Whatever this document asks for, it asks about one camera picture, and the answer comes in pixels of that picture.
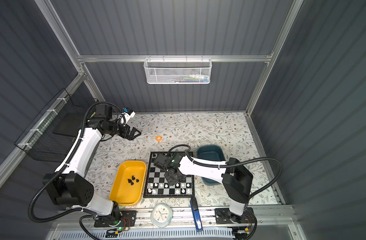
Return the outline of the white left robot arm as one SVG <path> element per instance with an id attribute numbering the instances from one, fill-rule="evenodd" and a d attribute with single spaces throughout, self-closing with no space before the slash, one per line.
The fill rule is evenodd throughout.
<path id="1" fill-rule="evenodd" d="M 116 105 L 107 102 L 89 107 L 69 153 L 53 174 L 45 175 L 44 190 L 55 205 L 93 212 L 98 216 L 114 214 L 117 204 L 96 194 L 93 184 L 86 179 L 104 136 L 119 136 L 132 141 L 141 135 L 138 129 L 128 125 L 136 113 L 130 108 L 122 108 L 113 117 L 114 108 Z"/>

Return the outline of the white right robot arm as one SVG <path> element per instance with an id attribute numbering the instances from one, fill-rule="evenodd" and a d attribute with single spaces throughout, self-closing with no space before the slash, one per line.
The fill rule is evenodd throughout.
<path id="1" fill-rule="evenodd" d="M 212 162 L 193 158 L 188 152 L 177 152 L 171 157 L 157 156 L 154 166 L 165 172 L 165 178 L 170 185 L 180 182 L 187 175 L 222 184 L 230 198 L 229 211 L 232 215 L 242 216 L 250 200 L 253 174 L 235 158 Z"/>

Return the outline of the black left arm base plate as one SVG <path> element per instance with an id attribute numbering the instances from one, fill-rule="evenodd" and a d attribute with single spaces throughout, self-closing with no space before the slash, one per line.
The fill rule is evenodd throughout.
<path id="1" fill-rule="evenodd" d="M 117 216 L 98 216 L 95 218 L 95 228 L 105 227 L 133 227 L 135 225 L 137 211 L 120 211 Z"/>

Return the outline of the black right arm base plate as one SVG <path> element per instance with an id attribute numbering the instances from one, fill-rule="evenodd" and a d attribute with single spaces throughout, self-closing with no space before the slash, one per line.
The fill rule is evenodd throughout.
<path id="1" fill-rule="evenodd" d="M 255 217 L 252 208 L 245 208 L 242 215 L 238 216 L 231 213 L 228 208 L 216 208 L 215 210 L 216 223 L 218 225 L 222 224 L 256 224 L 257 219 Z"/>

